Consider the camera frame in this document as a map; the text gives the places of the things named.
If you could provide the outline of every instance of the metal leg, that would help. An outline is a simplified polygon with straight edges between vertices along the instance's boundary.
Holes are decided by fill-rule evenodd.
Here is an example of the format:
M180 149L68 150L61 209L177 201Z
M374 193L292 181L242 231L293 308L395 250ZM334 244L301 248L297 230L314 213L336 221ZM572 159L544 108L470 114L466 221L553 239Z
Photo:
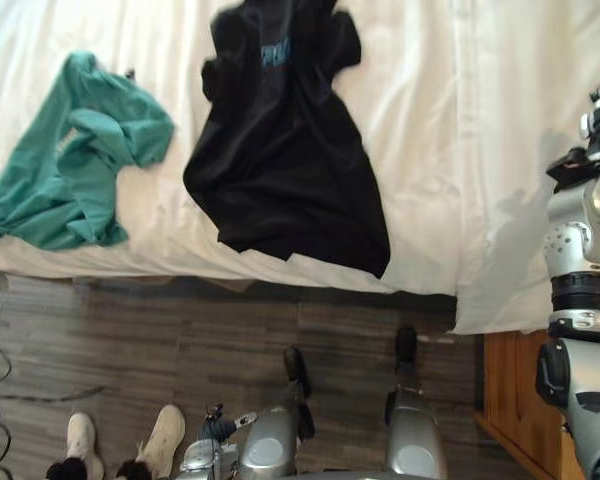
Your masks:
M438 425L420 392L414 351L408 363L398 361L396 390L387 399L386 468L401 475L446 480L447 464Z
M282 399L258 416L240 459L241 478L269 480L295 473L298 405L302 401L300 384L291 382Z

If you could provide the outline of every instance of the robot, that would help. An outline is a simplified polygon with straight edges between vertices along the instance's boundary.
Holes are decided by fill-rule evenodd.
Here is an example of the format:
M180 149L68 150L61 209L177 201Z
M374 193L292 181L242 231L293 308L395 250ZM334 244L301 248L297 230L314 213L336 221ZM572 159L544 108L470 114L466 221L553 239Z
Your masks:
M536 389L565 416L577 458L590 480L600 480L600 87L593 110L582 117L588 148L574 148L547 173L557 181L549 203L545 258L552 283L553 337L538 355ZM448 478L435 416L415 369L416 332L396 336L396 387L387 397L388 441L384 472L322 472L298 480L423 480ZM198 439L185 452L176 480L272 480L298 475L298 445L315 432L307 400L311 385L302 354L284 352L288 385L272 406L235 421L222 405L207 414ZM240 454L228 443L251 425Z
M573 148L549 167L557 181L549 202L545 258L553 313L538 356L536 390L559 408L588 479L600 480L600 87Z
M447 466L435 416L422 398L415 369L417 335L404 327L396 336L396 388L387 397L389 427L386 472L323 472L302 480L402 479L446 480ZM187 448L176 480L273 480L297 475L298 445L315 429L307 399L311 386L302 354L295 347L284 352L289 383L281 398L259 414L235 421L222 419L222 406L207 415L198 439ZM229 437L252 424L239 455Z

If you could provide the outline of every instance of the white sneaker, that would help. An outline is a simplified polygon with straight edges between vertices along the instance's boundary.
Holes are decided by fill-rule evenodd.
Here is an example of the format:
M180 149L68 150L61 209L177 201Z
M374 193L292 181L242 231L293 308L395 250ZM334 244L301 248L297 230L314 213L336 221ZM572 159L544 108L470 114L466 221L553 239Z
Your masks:
M75 457L84 462L87 480L103 480L102 460L94 450L96 445L96 427L84 413L74 413L67 426L67 458Z
M184 438L184 415L175 405L167 405L158 414L147 444L138 447L136 462L144 462L151 478L168 478L171 475L173 456Z

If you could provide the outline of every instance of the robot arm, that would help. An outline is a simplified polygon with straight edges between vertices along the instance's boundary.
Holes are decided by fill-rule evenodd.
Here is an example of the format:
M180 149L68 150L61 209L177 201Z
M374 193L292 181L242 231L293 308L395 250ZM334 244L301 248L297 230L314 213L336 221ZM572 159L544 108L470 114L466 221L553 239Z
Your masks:
M544 249L555 340L540 351L536 389L565 415L587 478L600 479L600 87L591 100L581 121L588 149L547 171L558 182Z

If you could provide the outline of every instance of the blue print on shirt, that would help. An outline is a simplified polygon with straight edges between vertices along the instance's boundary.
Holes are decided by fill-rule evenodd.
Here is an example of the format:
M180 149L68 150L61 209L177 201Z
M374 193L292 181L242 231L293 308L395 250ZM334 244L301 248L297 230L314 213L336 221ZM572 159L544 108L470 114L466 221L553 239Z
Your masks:
M260 47L263 67L279 67L289 61L291 56L291 40L285 37L275 45L263 45Z

